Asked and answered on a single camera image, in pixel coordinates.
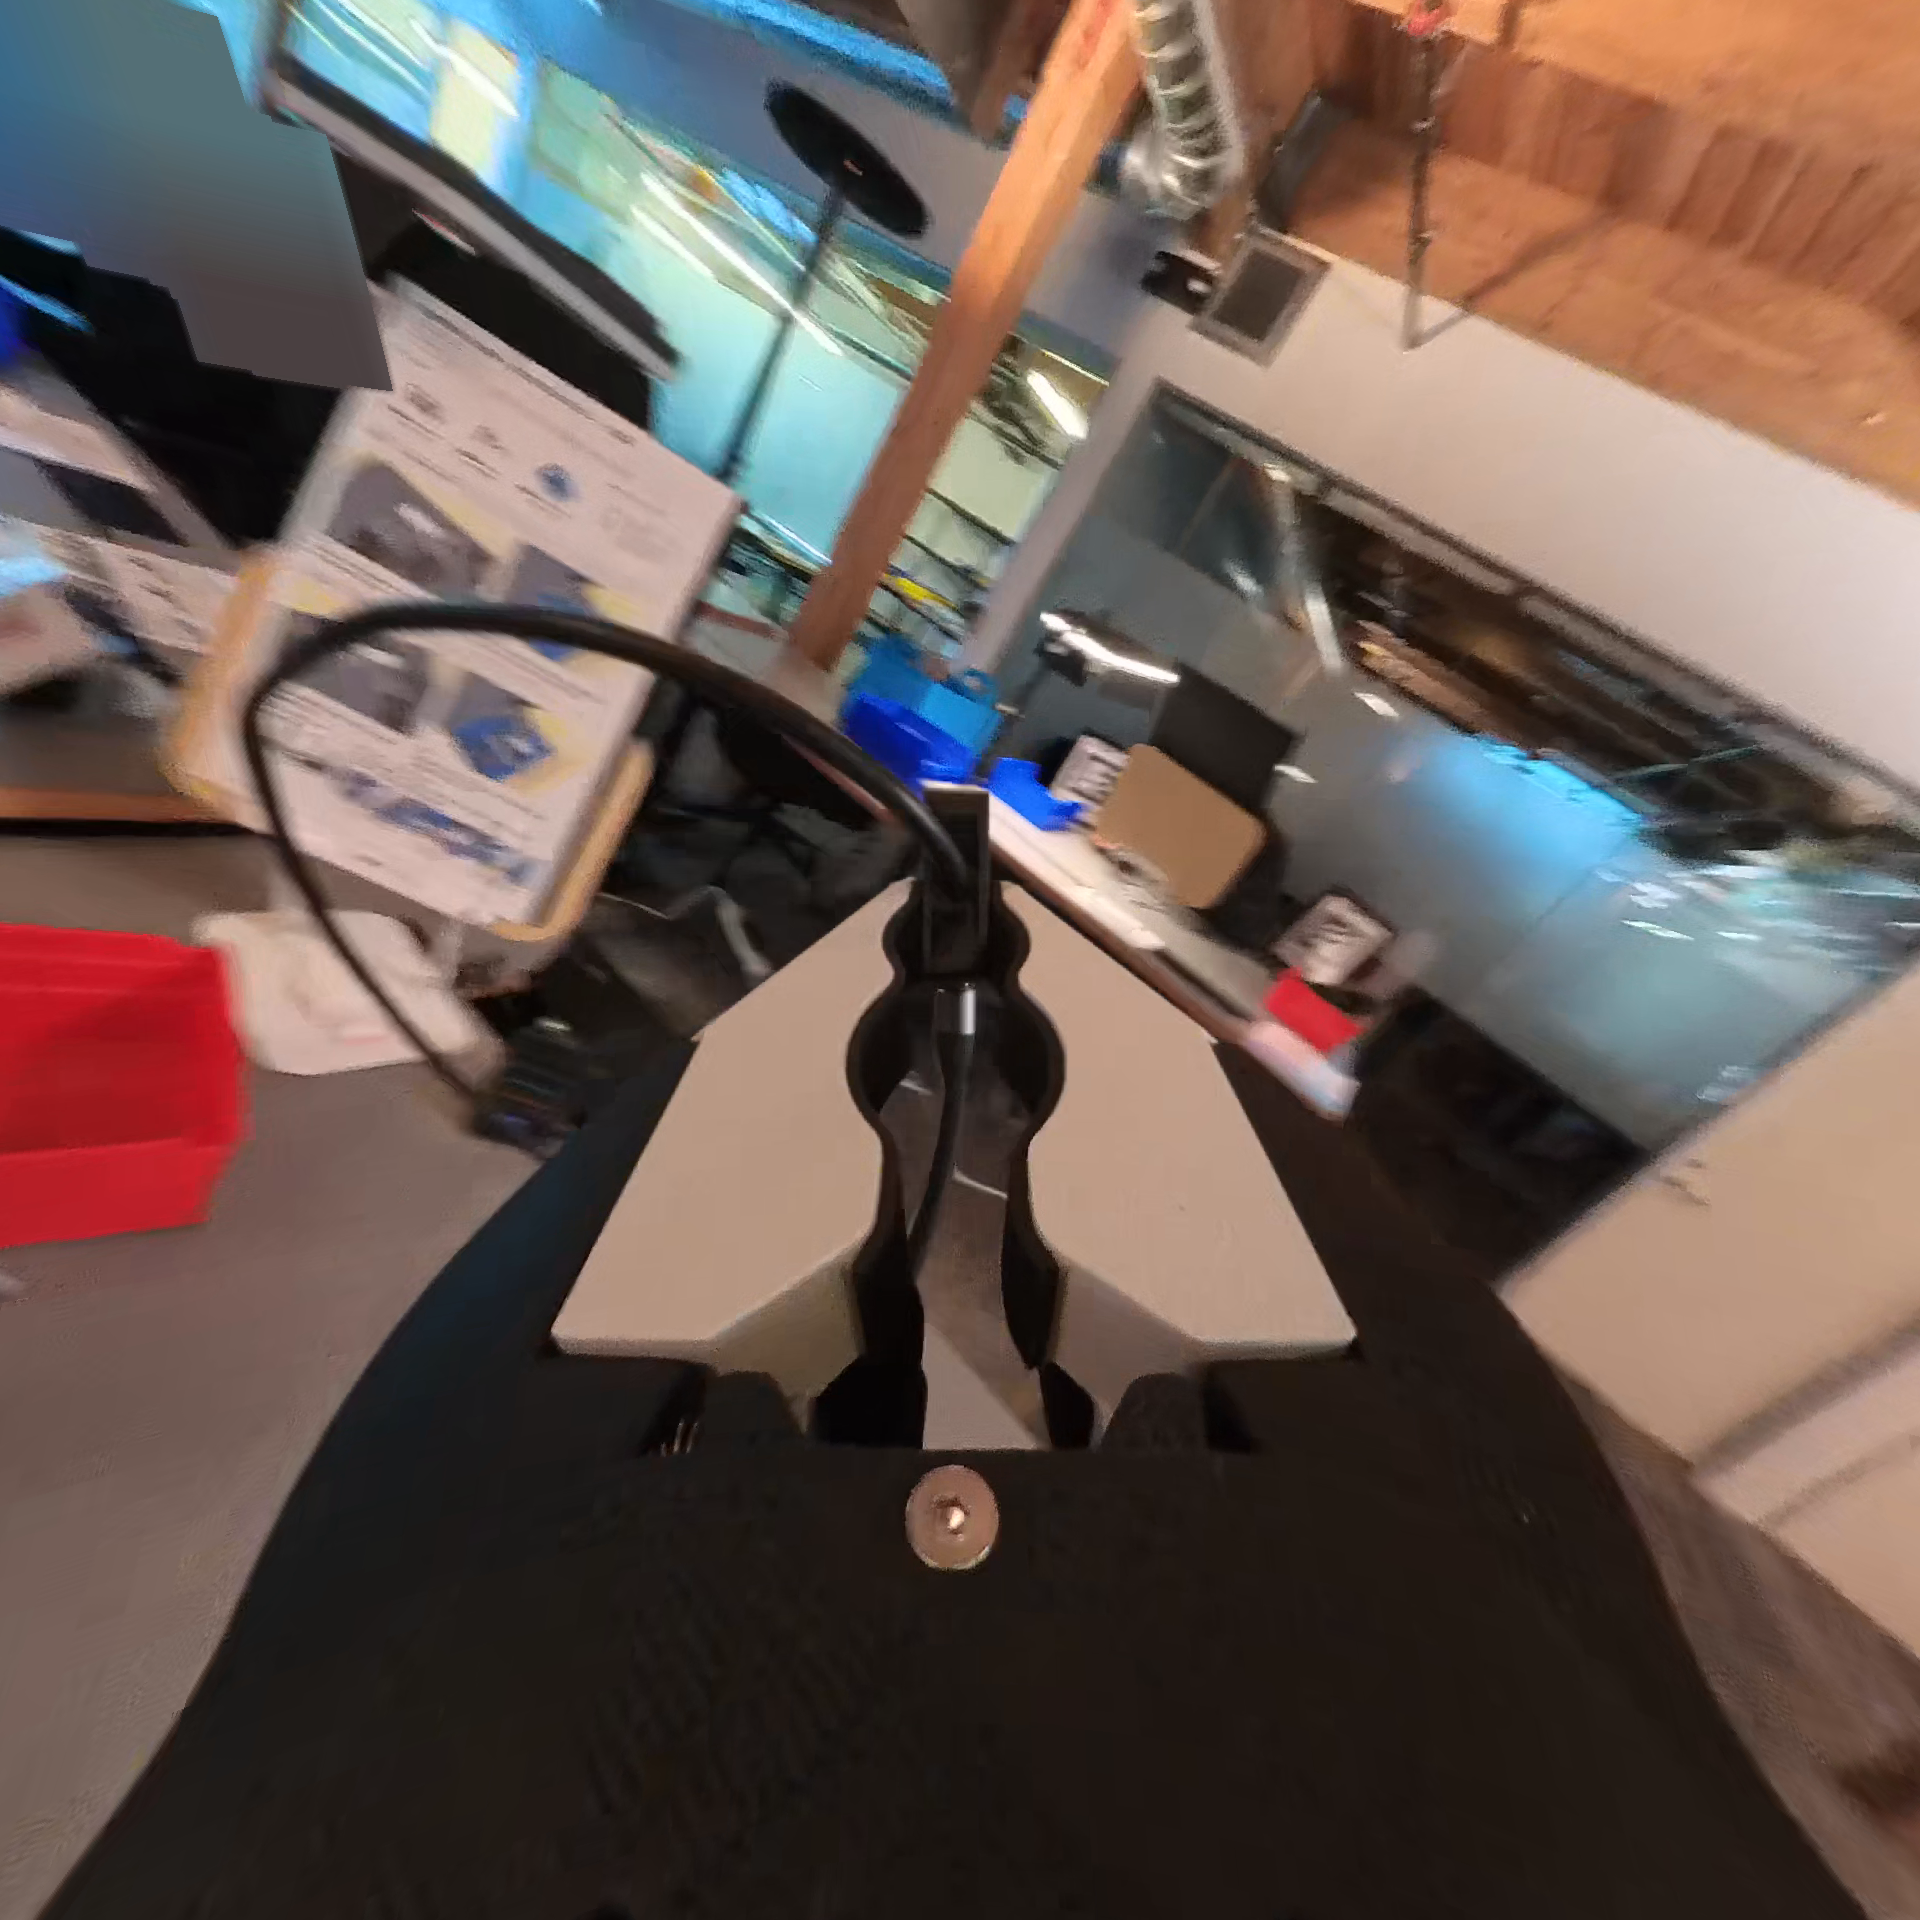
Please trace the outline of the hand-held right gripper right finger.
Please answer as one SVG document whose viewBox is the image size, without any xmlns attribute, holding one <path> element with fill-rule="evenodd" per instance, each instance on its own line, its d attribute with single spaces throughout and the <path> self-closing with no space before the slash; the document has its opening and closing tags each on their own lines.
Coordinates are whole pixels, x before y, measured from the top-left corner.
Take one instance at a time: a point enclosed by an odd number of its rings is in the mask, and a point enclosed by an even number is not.
<svg viewBox="0 0 1920 1920">
<path fill-rule="evenodd" d="M 1034 1073 L 1002 1297 L 1046 1426 L 1149 1376 L 1347 1353 L 1355 1323 L 1201 1025 L 1021 887 L 1004 1036 Z"/>
</svg>

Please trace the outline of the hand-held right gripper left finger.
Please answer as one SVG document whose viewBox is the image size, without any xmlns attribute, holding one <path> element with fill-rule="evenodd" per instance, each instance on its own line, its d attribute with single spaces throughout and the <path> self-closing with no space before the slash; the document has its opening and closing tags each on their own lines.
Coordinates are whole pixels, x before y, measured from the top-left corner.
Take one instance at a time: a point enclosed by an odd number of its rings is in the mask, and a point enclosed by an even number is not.
<svg viewBox="0 0 1920 1920">
<path fill-rule="evenodd" d="M 926 1050 L 898 881 L 698 1037 L 552 1328 L 569 1359 L 777 1383 L 817 1436 L 922 1444 L 926 1314 L 886 1107 Z"/>
</svg>

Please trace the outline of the red plastic bin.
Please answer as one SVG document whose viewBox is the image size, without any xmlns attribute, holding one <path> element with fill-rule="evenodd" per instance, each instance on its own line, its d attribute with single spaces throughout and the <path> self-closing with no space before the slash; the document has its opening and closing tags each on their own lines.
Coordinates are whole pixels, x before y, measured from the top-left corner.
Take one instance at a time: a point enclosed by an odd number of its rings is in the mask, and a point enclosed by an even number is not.
<svg viewBox="0 0 1920 1920">
<path fill-rule="evenodd" d="M 249 1122 L 218 952 L 3 925 L 3 1247 L 201 1225 Z"/>
<path fill-rule="evenodd" d="M 1304 1042 L 1320 1059 L 1332 1059 L 1348 1050 L 1366 1029 L 1372 1018 L 1340 1004 L 1332 987 L 1309 984 L 1300 971 L 1281 971 L 1265 1000 L 1265 1023 Z"/>
</svg>

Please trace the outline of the framed marker tag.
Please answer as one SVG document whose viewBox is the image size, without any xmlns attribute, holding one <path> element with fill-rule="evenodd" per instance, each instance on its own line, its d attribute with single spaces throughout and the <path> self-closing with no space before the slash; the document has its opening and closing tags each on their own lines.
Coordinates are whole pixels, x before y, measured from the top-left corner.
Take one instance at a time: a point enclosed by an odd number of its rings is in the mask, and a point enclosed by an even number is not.
<svg viewBox="0 0 1920 1920">
<path fill-rule="evenodd" d="M 1324 891 L 1275 945 L 1283 971 L 1312 987 L 1344 987 L 1392 947 L 1396 931 L 1369 905 L 1338 890 Z"/>
</svg>

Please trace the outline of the long dark work table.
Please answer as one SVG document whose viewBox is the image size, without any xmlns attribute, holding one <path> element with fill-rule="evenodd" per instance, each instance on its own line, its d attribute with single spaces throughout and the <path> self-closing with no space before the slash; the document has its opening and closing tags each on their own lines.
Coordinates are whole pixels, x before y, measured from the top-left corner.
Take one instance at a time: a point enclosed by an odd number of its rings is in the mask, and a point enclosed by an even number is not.
<svg viewBox="0 0 1920 1920">
<path fill-rule="evenodd" d="M 1176 916 L 1148 909 L 1126 896 L 1115 866 L 1096 853 L 1083 833 L 1045 833 L 973 781 L 923 781 L 926 804 L 936 800 L 977 800 L 985 811 L 985 834 L 995 871 L 1024 887 L 1045 908 L 1072 923 L 1148 987 L 1180 1007 L 1206 1034 L 1243 1052 L 1293 1093 L 1312 1114 L 1344 1122 L 1353 1114 L 1358 1079 L 1308 1041 L 1258 1010 L 1252 1000 L 1222 1000 L 1214 984 L 1188 968 L 1197 954 L 1211 954 L 1222 969 L 1228 952 L 1201 935 L 1188 947 L 1168 947 Z"/>
</svg>

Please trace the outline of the tan board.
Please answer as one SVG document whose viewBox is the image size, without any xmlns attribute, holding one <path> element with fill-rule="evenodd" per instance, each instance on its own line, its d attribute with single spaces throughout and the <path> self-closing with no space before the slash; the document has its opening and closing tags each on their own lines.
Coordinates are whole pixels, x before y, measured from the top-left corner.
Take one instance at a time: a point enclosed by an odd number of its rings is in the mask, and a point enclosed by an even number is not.
<svg viewBox="0 0 1920 1920">
<path fill-rule="evenodd" d="M 1146 743 L 1126 753 L 1091 834 L 1141 857 L 1188 909 L 1220 905 L 1269 841 L 1251 809 Z"/>
</svg>

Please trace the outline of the white board stand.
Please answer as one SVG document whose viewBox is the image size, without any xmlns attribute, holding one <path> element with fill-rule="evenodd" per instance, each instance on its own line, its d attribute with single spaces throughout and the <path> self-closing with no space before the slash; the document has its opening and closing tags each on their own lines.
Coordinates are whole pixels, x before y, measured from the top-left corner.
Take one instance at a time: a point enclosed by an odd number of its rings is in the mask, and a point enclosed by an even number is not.
<svg viewBox="0 0 1920 1920">
<path fill-rule="evenodd" d="M 369 989 L 306 913 L 276 905 L 195 919 L 189 940 L 221 959 L 232 1025 L 253 1067 L 326 1076 L 424 1061 L 426 1052 L 394 1012 L 450 1065 L 491 1047 L 483 1020 L 411 931 L 364 909 L 340 922 L 382 995 Z"/>
</svg>

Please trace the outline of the printed instruction sheet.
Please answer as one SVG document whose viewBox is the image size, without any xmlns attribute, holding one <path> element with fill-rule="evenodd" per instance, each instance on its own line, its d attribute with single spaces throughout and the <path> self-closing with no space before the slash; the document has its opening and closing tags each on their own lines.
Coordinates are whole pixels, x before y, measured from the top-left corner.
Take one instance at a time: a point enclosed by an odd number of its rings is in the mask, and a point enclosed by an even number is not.
<svg viewBox="0 0 1920 1920">
<path fill-rule="evenodd" d="M 737 496 L 453 307 L 374 290 L 394 385 L 353 392 L 269 553 L 248 681 L 347 613 L 500 604 L 676 639 Z M 651 696 L 560 641 L 394 631 L 264 713 L 302 853 L 481 929 L 560 884 Z"/>
</svg>

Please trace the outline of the black light stand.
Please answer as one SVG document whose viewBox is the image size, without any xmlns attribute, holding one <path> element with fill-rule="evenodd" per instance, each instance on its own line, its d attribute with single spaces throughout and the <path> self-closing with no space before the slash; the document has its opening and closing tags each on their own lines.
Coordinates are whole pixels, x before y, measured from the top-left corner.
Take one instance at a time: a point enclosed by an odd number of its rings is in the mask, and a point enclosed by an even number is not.
<svg viewBox="0 0 1920 1920">
<path fill-rule="evenodd" d="M 760 361 L 716 469 L 716 477 L 724 484 L 733 484 L 745 465 L 761 408 L 776 387 L 796 329 L 809 316 L 812 290 L 848 210 L 905 242 L 922 241 L 929 229 L 929 209 L 916 188 L 842 112 L 794 83 L 773 83 L 764 93 L 764 105 L 781 145 L 824 188 L 824 203 L 800 274 L 781 298 L 776 336 Z"/>
</svg>

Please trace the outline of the wooden post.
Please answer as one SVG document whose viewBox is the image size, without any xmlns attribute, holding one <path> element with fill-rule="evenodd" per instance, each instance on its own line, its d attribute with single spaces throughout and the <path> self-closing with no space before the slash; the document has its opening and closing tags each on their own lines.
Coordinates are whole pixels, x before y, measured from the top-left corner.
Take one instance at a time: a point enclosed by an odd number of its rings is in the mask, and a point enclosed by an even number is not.
<svg viewBox="0 0 1920 1920">
<path fill-rule="evenodd" d="M 931 475 L 990 380 L 1137 87 L 1129 7 L 1072 3 L 886 439 L 787 631 L 792 649 L 809 666 L 834 668 L 867 618 Z"/>
</svg>

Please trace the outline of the grey wall vent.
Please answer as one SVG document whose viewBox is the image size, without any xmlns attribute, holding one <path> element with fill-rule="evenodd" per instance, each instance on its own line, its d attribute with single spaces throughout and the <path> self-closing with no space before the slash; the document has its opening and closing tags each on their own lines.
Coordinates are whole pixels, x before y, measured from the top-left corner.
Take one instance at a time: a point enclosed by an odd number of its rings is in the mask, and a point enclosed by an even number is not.
<svg viewBox="0 0 1920 1920">
<path fill-rule="evenodd" d="M 1217 274 L 1190 333 L 1266 368 L 1329 272 L 1329 257 L 1297 235 L 1254 226 Z"/>
</svg>

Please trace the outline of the silver air duct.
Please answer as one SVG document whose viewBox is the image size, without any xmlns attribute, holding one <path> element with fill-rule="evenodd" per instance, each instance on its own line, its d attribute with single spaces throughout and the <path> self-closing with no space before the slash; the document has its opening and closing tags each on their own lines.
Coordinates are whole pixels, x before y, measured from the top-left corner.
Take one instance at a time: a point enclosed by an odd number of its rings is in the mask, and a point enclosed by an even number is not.
<svg viewBox="0 0 1920 1920">
<path fill-rule="evenodd" d="M 1141 212 L 1188 225 L 1246 179 L 1246 129 L 1230 47 L 1211 3 L 1131 3 L 1142 108 L 1120 146 L 1118 186 Z"/>
</svg>

